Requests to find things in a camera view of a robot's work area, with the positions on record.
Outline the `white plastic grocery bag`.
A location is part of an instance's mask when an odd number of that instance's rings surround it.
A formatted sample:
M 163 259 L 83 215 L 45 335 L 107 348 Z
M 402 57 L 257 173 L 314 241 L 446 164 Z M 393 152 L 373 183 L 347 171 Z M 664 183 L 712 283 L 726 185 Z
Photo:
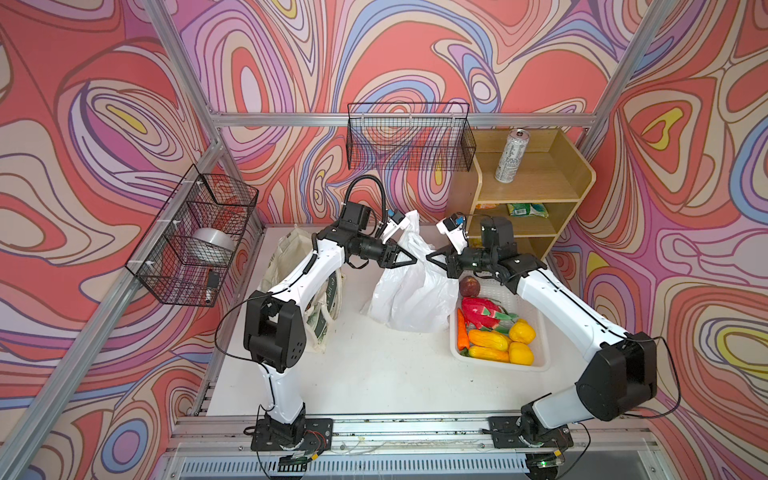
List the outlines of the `white plastic grocery bag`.
M 459 281 L 450 279 L 426 260 L 434 251 L 420 232 L 420 215 L 412 210 L 397 245 L 414 255 L 417 262 L 381 274 L 370 300 L 361 313 L 392 330 L 409 333 L 435 333 L 449 327 L 459 296 Z

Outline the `wooden shelf unit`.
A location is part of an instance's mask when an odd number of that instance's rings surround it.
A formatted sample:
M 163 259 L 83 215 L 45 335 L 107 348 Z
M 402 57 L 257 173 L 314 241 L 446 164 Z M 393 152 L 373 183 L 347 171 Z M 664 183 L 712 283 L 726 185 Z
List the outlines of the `wooden shelf unit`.
M 591 190 L 596 173 L 573 142 L 560 129 L 534 129 L 514 180 L 498 182 L 494 175 L 506 143 L 506 130 L 473 131 L 476 152 L 469 170 L 453 175 L 445 216 L 461 212 L 467 217 L 470 244 L 480 242 L 479 221 L 488 216 L 507 217 L 509 203 L 541 203 L 548 218 L 512 217 L 518 249 L 545 258 Z M 499 204 L 476 210 L 482 203 Z

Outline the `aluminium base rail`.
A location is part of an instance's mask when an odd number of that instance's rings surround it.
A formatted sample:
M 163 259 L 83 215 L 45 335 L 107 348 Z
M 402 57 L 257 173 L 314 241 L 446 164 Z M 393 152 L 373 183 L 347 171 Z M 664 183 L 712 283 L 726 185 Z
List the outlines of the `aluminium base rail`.
M 416 453 L 485 453 L 494 448 L 491 417 L 517 417 L 517 411 L 444 413 L 331 414 L 332 454 L 379 455 Z M 172 428 L 168 453 L 247 455 L 251 440 L 244 430 L 256 424 L 253 415 L 186 417 Z M 621 417 L 611 422 L 586 421 L 569 427 L 573 453 L 662 450 L 650 423 Z

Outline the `yellow squash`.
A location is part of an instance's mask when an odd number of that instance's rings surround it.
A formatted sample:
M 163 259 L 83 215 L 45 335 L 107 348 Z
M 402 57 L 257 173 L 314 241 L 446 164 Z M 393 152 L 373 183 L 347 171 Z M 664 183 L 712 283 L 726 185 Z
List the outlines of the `yellow squash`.
M 509 354 L 507 351 L 501 351 L 489 347 L 481 347 L 473 345 L 469 348 L 468 354 L 470 358 L 478 360 L 487 360 L 493 362 L 509 363 Z
M 499 351 L 507 351 L 510 339 L 496 331 L 473 329 L 468 332 L 468 339 L 474 346 L 489 348 Z

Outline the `orange carrot left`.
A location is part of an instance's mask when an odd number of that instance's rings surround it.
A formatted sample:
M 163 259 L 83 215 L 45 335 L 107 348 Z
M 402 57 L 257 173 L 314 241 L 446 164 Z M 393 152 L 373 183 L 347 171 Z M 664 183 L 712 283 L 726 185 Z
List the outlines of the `orange carrot left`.
M 461 355 L 467 355 L 471 347 L 466 328 L 466 321 L 461 309 L 456 311 L 457 315 L 457 350 Z

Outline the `cream canvas tote bag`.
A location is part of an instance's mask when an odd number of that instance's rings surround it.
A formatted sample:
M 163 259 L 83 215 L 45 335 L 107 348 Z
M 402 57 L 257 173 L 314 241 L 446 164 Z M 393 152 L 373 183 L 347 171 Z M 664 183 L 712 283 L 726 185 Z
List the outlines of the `cream canvas tote bag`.
M 258 289 L 268 291 L 282 282 L 311 251 L 311 234 L 294 227 L 279 240 Z M 314 353 L 324 354 L 326 351 L 327 337 L 341 310 L 342 283 L 343 275 L 337 270 L 323 282 L 304 311 L 307 349 Z

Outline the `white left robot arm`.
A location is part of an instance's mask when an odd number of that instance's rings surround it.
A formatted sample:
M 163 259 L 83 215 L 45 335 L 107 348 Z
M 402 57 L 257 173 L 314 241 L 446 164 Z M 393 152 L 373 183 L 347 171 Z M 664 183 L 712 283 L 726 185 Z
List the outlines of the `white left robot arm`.
M 326 227 L 313 236 L 312 251 L 287 277 L 267 292 L 255 291 L 246 302 L 243 348 L 259 364 L 270 387 L 269 420 L 293 425 L 305 402 L 289 370 L 307 346 L 304 313 L 331 274 L 350 258 L 373 261 L 384 269 L 417 263 L 417 257 L 392 239 L 381 240 L 357 230 Z

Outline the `pink dragon fruit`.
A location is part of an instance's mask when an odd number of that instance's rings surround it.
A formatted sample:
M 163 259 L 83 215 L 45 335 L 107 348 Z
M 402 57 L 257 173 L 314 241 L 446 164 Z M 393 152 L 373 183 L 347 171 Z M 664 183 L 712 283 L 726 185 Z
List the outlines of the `pink dragon fruit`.
M 464 297 L 461 310 L 466 322 L 477 329 L 507 331 L 519 320 L 517 315 L 485 298 Z

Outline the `white plastic produce basket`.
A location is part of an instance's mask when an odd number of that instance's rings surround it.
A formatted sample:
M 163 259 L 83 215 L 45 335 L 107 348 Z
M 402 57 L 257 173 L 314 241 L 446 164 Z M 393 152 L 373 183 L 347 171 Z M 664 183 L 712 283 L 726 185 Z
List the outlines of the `white plastic produce basket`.
M 490 279 L 478 279 L 481 284 L 481 292 L 478 298 L 485 298 L 493 301 L 497 305 L 501 306 L 506 312 L 515 314 L 519 319 L 527 321 L 536 331 L 536 339 L 528 345 L 533 351 L 535 361 L 532 366 L 515 365 L 509 363 L 493 362 L 487 360 L 478 360 L 469 357 L 467 355 L 461 355 L 457 350 L 457 315 L 456 311 L 461 309 L 462 297 L 459 293 L 457 306 L 455 312 L 452 314 L 450 325 L 450 342 L 449 351 L 457 360 L 467 363 L 476 367 L 494 367 L 509 371 L 530 371 L 530 372 L 542 372 L 549 368 L 549 344 L 546 331 L 546 319 L 543 314 L 537 310 L 532 304 L 521 299 L 519 296 L 511 293 L 506 287 L 500 285 L 498 282 Z M 466 322 L 467 332 L 475 328 L 473 325 Z M 509 330 L 488 330 L 479 329 L 485 331 L 496 331 L 509 338 Z

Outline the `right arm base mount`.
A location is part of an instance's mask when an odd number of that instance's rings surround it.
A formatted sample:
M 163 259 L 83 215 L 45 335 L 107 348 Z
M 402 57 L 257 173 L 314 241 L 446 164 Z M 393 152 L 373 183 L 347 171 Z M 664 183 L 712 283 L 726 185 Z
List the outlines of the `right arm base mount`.
M 567 450 L 574 445 L 566 426 L 548 429 L 529 414 L 519 416 L 492 416 L 488 427 L 482 430 L 490 435 L 495 448 L 531 448 Z

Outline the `yellow squash lower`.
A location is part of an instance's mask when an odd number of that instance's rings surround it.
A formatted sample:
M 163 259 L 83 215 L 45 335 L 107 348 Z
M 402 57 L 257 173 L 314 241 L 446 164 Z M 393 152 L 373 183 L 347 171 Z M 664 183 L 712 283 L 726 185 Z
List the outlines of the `yellow squash lower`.
M 509 363 L 509 354 L 507 351 L 501 351 L 489 347 L 481 347 L 473 345 L 469 348 L 468 354 L 470 358 L 478 360 L 487 360 L 493 362 Z

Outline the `yellow squash upper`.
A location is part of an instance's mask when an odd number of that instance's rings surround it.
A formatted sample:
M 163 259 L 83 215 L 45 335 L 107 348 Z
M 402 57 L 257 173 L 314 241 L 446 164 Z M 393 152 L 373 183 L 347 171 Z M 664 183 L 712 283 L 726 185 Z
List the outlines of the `yellow squash upper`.
M 510 339 L 496 331 L 473 329 L 468 332 L 468 339 L 474 346 L 489 348 L 499 351 L 507 351 Z

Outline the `yellow lemon upper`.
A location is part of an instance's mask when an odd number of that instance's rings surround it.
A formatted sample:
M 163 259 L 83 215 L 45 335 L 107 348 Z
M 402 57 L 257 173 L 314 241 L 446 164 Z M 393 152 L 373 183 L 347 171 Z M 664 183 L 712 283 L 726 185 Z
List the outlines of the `yellow lemon upper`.
M 519 319 L 509 330 L 512 342 L 530 345 L 536 339 L 535 329 L 525 320 Z

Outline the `silver drink can right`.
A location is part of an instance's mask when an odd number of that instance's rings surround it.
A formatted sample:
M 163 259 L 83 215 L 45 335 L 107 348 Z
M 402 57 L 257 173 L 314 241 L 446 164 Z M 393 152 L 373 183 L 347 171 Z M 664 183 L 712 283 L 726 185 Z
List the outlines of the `silver drink can right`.
M 512 130 L 507 135 L 494 175 L 498 182 L 508 184 L 514 180 L 529 141 L 529 132 L 521 128 Z

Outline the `dark red passion fruit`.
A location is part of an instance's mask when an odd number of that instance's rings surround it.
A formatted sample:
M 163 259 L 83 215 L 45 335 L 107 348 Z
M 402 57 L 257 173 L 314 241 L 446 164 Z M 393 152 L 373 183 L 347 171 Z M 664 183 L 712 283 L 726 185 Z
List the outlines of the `dark red passion fruit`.
M 481 292 L 481 284 L 474 276 L 466 276 L 459 281 L 459 293 L 462 297 L 478 297 Z

